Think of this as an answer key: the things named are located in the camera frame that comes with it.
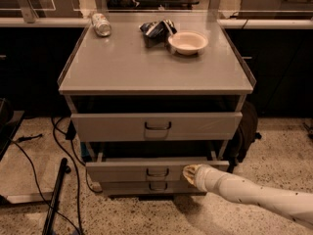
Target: bowl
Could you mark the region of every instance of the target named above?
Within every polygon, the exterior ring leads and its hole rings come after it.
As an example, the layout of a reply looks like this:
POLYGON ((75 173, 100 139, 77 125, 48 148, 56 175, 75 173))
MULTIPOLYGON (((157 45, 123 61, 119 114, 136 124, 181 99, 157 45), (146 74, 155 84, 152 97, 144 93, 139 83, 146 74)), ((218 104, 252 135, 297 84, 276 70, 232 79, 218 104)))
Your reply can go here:
POLYGON ((207 38, 197 32, 182 30, 168 37, 168 43, 173 51, 177 51, 182 55, 194 55, 202 53, 208 43, 207 38))

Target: white robotic arm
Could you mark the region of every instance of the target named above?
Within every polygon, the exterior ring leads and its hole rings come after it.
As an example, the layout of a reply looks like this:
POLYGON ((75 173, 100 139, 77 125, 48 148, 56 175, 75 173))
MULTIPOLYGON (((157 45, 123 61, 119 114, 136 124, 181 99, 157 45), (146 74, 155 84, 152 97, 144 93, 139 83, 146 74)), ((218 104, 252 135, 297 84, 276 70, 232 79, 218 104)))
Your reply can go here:
POLYGON ((207 164, 187 165, 187 180, 203 192, 212 192, 238 204, 262 207, 313 229, 313 194, 257 185, 207 164))

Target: silver can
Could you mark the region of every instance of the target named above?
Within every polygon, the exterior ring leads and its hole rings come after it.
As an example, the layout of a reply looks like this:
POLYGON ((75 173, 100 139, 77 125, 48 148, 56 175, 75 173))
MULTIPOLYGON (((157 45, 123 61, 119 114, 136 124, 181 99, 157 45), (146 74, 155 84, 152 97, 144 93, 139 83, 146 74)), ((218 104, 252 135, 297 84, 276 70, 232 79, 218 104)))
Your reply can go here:
POLYGON ((95 13, 91 17, 91 23, 96 33, 100 36, 111 35, 111 25, 105 15, 101 13, 95 13))

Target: cabinet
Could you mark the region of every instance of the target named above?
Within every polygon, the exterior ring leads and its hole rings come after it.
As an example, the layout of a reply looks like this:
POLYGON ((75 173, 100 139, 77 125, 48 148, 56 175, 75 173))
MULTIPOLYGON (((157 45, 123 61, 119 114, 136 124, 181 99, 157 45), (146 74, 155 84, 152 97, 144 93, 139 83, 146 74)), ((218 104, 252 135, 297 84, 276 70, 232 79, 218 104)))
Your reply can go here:
POLYGON ((249 100, 261 116, 311 118, 312 67, 309 29, 226 29, 257 83, 249 100))
POLYGON ((0 27, 0 97, 27 117, 68 115, 58 77, 82 27, 0 27))
POLYGON ((88 173, 108 196, 202 194, 182 170, 228 168, 222 155, 251 81, 208 13, 111 13, 110 22, 108 38, 86 31, 59 80, 92 153, 88 173), (204 53, 171 54, 164 43, 146 48, 138 25, 164 18, 206 35, 204 53))

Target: drawer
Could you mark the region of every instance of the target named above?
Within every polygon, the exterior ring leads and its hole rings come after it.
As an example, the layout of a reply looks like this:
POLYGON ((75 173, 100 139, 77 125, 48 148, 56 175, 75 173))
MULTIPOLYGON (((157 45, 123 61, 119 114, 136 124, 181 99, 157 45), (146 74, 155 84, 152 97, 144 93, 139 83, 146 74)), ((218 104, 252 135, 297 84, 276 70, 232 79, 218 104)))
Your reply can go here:
POLYGON ((73 114, 82 142, 229 140, 241 113, 73 114))
POLYGON ((207 158, 155 158, 115 159, 100 163, 87 163, 86 168, 95 182, 171 182, 186 181, 186 165, 207 164, 226 171, 229 163, 208 161, 207 158))
POLYGON ((106 196, 198 194, 201 192, 187 181, 100 183, 100 185, 106 196))

